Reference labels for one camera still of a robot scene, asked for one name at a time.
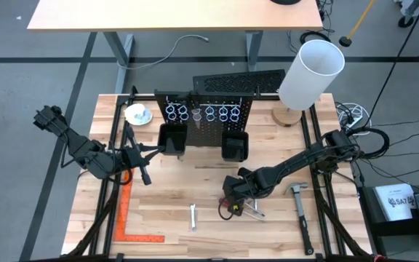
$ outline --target hammer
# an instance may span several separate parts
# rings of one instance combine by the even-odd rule
[[[297,205],[298,220],[300,221],[300,228],[302,230],[303,244],[305,246],[305,255],[313,254],[313,247],[311,246],[310,236],[308,235],[308,226],[306,225],[305,214],[303,213],[302,201],[300,199],[300,188],[308,188],[307,183],[291,183],[285,190],[286,194],[290,189],[294,191],[295,204]]]

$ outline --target white lampshade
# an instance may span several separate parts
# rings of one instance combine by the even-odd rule
[[[279,88],[279,98],[288,108],[310,108],[342,71],[346,61],[342,52],[328,41],[307,41]]]

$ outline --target wooden tabletop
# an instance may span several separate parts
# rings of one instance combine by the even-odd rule
[[[91,139],[108,142],[116,98],[117,95],[100,95],[98,98],[89,135]],[[141,103],[151,109],[153,120],[145,126],[134,127],[135,137],[139,143],[156,145],[159,126],[163,123],[162,115],[156,102]],[[274,103],[254,101],[252,104],[246,128],[250,136],[250,155],[247,161],[224,162],[220,148],[187,147],[180,160],[175,156],[163,155],[152,159],[148,166],[152,185],[144,186],[140,175],[137,174],[132,181],[131,194],[121,188],[121,193],[129,202],[127,214],[119,216],[127,216],[125,232],[121,235],[162,235],[165,241],[142,243],[114,240],[111,256],[124,253],[127,258],[312,258],[304,255],[293,194],[290,192],[283,195],[286,187],[294,182],[308,183],[308,188],[300,195],[315,253],[323,253],[308,168],[288,175],[272,195],[259,200],[259,209],[266,214],[266,222],[255,221],[246,215],[223,221],[217,212],[218,198],[223,195],[225,176],[236,176],[240,167],[254,170],[263,166],[274,166],[305,149],[301,124],[294,127],[277,125],[271,117]],[[323,133],[339,128],[331,94],[321,96],[316,102],[316,110]],[[308,119],[311,137],[314,139],[309,115]],[[351,176],[348,164],[340,164],[340,172]],[[63,253],[71,251],[92,225],[100,184],[101,181],[89,173],[80,177]],[[355,185],[336,175],[333,176],[332,186],[340,220],[358,244],[367,252],[371,252]],[[191,231],[191,203],[196,204],[197,211],[195,232]],[[103,248],[106,223],[103,225],[99,252]],[[328,227],[332,249],[337,253],[332,226],[328,224]],[[118,239],[117,231],[120,229],[115,229],[114,239]]]
[[[34,31],[282,30],[322,28],[315,0],[40,0]]]

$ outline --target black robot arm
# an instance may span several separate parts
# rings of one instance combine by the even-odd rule
[[[240,168],[240,178],[227,176],[223,190],[228,201],[228,211],[241,215],[245,199],[261,199],[269,196],[282,178],[315,164],[323,172],[333,172],[337,163],[357,158],[360,151],[344,132],[332,131],[305,151],[289,158],[275,167],[261,167],[255,171]]]
[[[145,185],[151,184],[150,176],[145,166],[150,160],[160,153],[163,148],[158,146],[144,146],[137,144],[132,128],[126,130],[127,138],[132,147],[115,149],[111,143],[112,151],[106,151],[105,145],[97,140],[90,140],[83,135],[77,134],[65,121],[62,111],[57,106],[45,106],[43,110],[37,111],[34,124],[41,130],[54,133],[64,142],[63,155],[61,156],[61,167],[66,167],[76,162],[85,170],[88,170],[98,179],[106,179],[119,172],[139,167],[142,173],[142,180]],[[72,160],[64,163],[65,151],[68,150]],[[141,152],[152,151],[149,155],[142,157]]]

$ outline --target black pegboard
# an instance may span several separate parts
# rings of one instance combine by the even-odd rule
[[[227,92],[160,92],[155,91],[155,98],[161,110],[161,114],[167,124],[186,124],[187,146],[221,146],[222,134],[224,130],[245,131],[248,116],[253,102],[253,94],[251,93],[227,93]],[[187,109],[188,118],[185,120],[185,114],[179,113],[179,108],[184,105]],[[227,120],[221,115],[225,113],[220,109],[224,105],[227,109]],[[168,113],[166,108],[172,106],[174,108],[175,119],[172,113]],[[193,117],[192,110],[200,108],[201,120],[196,121]],[[211,116],[207,116],[207,112],[211,112],[208,108],[213,108],[214,120]],[[233,115],[232,108],[239,110],[236,122],[231,121]]]
[[[211,76],[194,76],[193,89],[199,92],[275,93],[284,80],[285,71],[270,70]]]

